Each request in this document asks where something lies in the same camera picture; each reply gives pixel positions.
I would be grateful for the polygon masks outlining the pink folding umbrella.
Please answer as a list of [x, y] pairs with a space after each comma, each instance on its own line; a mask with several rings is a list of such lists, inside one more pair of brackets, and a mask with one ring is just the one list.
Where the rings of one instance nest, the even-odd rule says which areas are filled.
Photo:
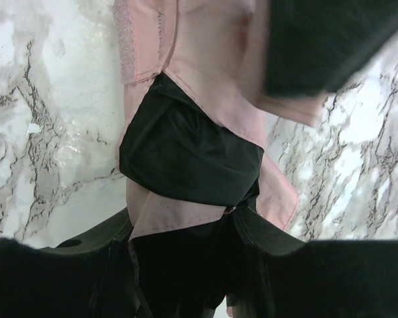
[[284, 229], [299, 196], [265, 153], [265, 116], [315, 122], [323, 95], [261, 97], [265, 1], [116, 1], [139, 317], [211, 317], [234, 268], [232, 213]]

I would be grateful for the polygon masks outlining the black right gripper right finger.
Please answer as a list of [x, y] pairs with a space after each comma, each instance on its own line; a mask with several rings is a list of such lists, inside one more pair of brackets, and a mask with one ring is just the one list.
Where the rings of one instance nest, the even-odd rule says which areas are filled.
[[234, 317], [398, 317], [398, 240], [303, 242], [257, 213], [232, 213]]

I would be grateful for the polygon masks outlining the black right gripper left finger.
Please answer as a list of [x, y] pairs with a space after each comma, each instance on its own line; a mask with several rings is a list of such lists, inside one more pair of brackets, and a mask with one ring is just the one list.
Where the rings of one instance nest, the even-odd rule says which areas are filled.
[[135, 317], [131, 231], [123, 209], [55, 248], [0, 238], [0, 317]]

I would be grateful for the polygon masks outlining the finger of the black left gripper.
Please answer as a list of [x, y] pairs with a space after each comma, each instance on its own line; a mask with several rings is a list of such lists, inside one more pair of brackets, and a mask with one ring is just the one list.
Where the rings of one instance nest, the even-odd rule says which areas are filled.
[[335, 93], [398, 32], [398, 0], [270, 4], [263, 91]]

